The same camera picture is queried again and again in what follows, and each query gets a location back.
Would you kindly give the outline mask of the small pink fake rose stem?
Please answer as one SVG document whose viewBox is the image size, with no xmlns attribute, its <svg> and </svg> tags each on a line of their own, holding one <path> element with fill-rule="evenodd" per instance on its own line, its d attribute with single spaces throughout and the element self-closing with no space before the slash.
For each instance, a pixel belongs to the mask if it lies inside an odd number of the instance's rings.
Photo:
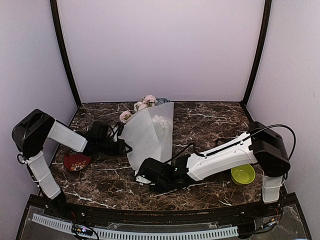
<svg viewBox="0 0 320 240">
<path fill-rule="evenodd" d="M 119 120 L 121 123 L 126 124 L 131 117 L 132 117 L 132 113 L 129 110 L 126 110 L 120 114 Z"/>
</svg>

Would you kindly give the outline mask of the translucent white wrapping paper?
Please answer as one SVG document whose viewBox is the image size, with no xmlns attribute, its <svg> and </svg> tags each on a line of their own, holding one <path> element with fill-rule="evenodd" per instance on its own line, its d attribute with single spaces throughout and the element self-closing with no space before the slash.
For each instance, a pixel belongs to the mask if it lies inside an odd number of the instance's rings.
<svg viewBox="0 0 320 240">
<path fill-rule="evenodd" d="M 159 115 L 170 119 L 172 129 L 157 134 L 152 118 Z M 137 171 L 147 158 L 165 162 L 172 157 L 174 103 L 145 108 L 135 113 L 124 125 L 120 139 L 132 147 L 127 154 L 131 168 Z"/>
</svg>

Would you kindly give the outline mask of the white fake rose stem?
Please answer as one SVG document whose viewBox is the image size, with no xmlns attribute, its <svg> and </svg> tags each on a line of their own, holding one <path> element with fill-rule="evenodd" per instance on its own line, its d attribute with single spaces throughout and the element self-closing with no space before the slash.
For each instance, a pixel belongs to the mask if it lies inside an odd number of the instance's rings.
<svg viewBox="0 0 320 240">
<path fill-rule="evenodd" d="M 147 107 L 148 107 L 148 104 L 143 101 L 138 101 L 133 106 L 135 112 L 141 111 Z"/>
</svg>

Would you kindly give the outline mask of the lilac hydrangea fake bunch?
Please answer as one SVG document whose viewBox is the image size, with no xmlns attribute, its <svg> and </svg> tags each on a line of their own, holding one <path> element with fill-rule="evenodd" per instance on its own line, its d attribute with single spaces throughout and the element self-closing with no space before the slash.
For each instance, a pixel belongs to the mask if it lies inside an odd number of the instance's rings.
<svg viewBox="0 0 320 240">
<path fill-rule="evenodd" d="M 172 122 L 170 119 L 162 115 L 154 115 L 152 123 L 157 134 L 162 134 L 172 129 Z"/>
</svg>

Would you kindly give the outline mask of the blue fake rose bunch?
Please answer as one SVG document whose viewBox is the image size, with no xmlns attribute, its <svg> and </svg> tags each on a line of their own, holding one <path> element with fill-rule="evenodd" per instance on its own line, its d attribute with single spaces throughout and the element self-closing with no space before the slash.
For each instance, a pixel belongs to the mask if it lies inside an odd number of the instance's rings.
<svg viewBox="0 0 320 240">
<path fill-rule="evenodd" d="M 171 102 L 171 100 L 167 98 L 157 98 L 156 100 L 157 100 L 157 103 L 156 103 L 157 106 Z"/>
</svg>

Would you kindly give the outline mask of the pink peony fake stem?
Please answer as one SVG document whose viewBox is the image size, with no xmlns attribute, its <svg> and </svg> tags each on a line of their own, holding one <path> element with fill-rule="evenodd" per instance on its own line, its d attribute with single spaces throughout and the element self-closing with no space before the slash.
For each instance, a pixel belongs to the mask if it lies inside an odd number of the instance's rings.
<svg viewBox="0 0 320 240">
<path fill-rule="evenodd" d="M 158 103 L 158 99 L 154 95 L 149 94 L 142 99 L 142 102 L 144 104 L 147 104 L 148 106 L 153 107 Z"/>
</svg>

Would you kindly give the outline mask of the black ribbon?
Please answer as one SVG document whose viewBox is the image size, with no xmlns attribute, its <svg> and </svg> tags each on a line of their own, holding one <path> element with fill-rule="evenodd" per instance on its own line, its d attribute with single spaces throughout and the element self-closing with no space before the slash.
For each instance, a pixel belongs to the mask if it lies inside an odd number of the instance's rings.
<svg viewBox="0 0 320 240">
<path fill-rule="evenodd" d="M 219 146 L 220 143 L 227 143 L 228 141 L 229 140 L 226 139 L 226 138 L 218 138 L 218 139 L 215 140 L 214 144 L 217 147 L 217 146 Z"/>
</svg>

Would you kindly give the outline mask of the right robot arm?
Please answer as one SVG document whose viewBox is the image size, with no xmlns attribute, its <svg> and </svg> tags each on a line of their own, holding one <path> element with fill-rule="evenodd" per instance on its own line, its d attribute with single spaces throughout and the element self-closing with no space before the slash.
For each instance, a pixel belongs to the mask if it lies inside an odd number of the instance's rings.
<svg viewBox="0 0 320 240">
<path fill-rule="evenodd" d="M 183 155 L 161 162 L 145 159 L 136 171 L 150 184 L 153 192 L 166 193 L 185 189 L 212 175 L 247 164 L 259 164 L 262 171 L 262 201 L 255 205 L 255 213 L 266 217 L 280 198 L 280 189 L 288 174 L 291 153 L 287 153 L 282 136 L 274 128 L 292 129 L 284 124 L 265 126 L 258 121 L 249 130 L 215 148 Z"/>
</svg>

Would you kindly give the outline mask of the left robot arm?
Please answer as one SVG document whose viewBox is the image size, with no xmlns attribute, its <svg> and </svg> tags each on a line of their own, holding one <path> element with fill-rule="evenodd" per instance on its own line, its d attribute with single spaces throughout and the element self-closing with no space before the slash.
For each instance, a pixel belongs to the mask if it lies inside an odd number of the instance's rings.
<svg viewBox="0 0 320 240">
<path fill-rule="evenodd" d="M 33 181 L 43 194 L 53 200 L 51 210 L 60 218 L 67 218 L 70 206 L 61 198 L 64 196 L 56 183 L 44 156 L 44 145 L 52 140 L 76 153 L 92 156 L 103 153 L 108 156 L 123 156 L 133 149 L 120 138 L 124 125 L 115 127 L 95 121 L 85 133 L 76 131 L 40 109 L 33 110 L 12 130 L 11 137 L 19 154 L 17 159 L 26 165 Z"/>
</svg>

